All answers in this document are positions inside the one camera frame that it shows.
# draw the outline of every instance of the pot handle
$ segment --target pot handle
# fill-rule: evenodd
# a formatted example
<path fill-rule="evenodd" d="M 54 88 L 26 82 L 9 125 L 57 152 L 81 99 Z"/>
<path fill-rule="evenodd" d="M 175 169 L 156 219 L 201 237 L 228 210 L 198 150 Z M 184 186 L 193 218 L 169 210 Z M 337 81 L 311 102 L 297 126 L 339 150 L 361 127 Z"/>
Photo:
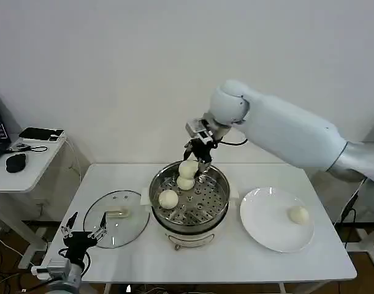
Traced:
<path fill-rule="evenodd" d="M 149 198 L 149 188 L 145 187 L 140 193 L 140 204 L 146 206 L 146 211 L 150 212 L 150 198 Z"/>
<path fill-rule="evenodd" d="M 228 180 L 228 183 L 229 183 L 229 200 L 234 206 L 237 206 L 239 205 L 239 200 L 240 200 L 239 192 L 233 181 Z"/>

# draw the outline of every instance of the computer mouse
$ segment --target computer mouse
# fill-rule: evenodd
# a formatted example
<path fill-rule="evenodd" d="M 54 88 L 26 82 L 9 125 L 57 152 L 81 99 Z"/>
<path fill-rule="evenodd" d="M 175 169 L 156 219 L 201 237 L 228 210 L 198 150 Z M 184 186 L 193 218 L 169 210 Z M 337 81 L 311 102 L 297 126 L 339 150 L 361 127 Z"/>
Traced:
<path fill-rule="evenodd" d="M 26 167 L 26 155 L 16 154 L 6 160 L 6 170 L 9 173 L 18 173 Z"/>

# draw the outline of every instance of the stainless steel steamer basket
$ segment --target stainless steel steamer basket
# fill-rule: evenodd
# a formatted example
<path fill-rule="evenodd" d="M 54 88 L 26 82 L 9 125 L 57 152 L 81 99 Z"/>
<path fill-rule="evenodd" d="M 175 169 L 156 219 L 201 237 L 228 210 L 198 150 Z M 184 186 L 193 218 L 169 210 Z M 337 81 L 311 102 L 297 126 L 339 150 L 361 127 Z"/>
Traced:
<path fill-rule="evenodd" d="M 174 162 L 158 172 L 149 187 L 153 214 L 166 229 L 181 235 L 197 235 L 215 228 L 228 210 L 230 187 L 223 173 L 211 166 L 205 175 L 196 179 L 191 190 L 181 190 L 176 184 L 181 161 Z M 173 190 L 179 196 L 173 209 L 160 207 L 158 197 L 164 190 Z"/>

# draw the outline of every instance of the glass lid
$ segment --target glass lid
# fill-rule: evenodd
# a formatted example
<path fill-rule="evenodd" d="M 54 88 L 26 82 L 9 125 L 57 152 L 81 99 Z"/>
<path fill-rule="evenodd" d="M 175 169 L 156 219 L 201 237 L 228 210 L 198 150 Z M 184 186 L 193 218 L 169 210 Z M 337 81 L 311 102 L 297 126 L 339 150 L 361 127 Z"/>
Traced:
<path fill-rule="evenodd" d="M 107 233 L 97 244 L 100 248 L 118 248 L 134 241 L 149 221 L 140 194 L 129 190 L 113 191 L 94 202 L 86 213 L 83 230 L 96 231 L 104 213 Z"/>

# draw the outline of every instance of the white table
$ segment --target white table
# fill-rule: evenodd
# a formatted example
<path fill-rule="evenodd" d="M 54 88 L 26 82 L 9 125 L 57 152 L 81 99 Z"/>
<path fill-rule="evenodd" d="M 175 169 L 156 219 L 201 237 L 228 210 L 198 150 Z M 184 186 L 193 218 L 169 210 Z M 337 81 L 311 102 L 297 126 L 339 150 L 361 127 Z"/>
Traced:
<path fill-rule="evenodd" d="M 311 244 L 295 254 L 266 249 L 242 227 L 238 209 L 229 209 L 224 230 L 207 246 L 174 250 L 153 216 L 143 233 L 118 249 L 88 250 L 92 264 L 83 282 L 98 283 L 263 283 L 353 279 L 356 270 L 303 170 L 287 164 L 215 164 L 243 197 L 259 186 L 275 186 L 298 196 L 315 222 Z M 88 208 L 113 190 L 140 192 L 164 164 L 94 164 L 86 173 L 62 224 L 76 211 L 82 230 Z M 42 266 L 65 247 L 57 232 Z M 46 279 L 40 274 L 39 279 Z M 317 286 L 303 289 L 308 293 Z"/>
<path fill-rule="evenodd" d="M 26 167 L 18 173 L 8 173 L 6 171 L 6 159 L 13 156 L 14 153 L 5 154 L 0 158 L 0 220 L 30 243 L 18 268 L 27 268 L 36 251 L 45 250 L 47 245 L 41 237 L 44 235 L 46 228 L 40 228 L 34 233 L 16 216 L 12 209 L 12 200 L 10 197 L 6 197 L 6 193 L 27 193 L 33 190 L 64 142 L 65 138 L 60 138 L 54 143 L 16 140 L 11 146 L 15 146 L 17 143 L 25 143 L 32 147 L 48 147 L 48 150 L 42 153 L 25 152 Z"/>

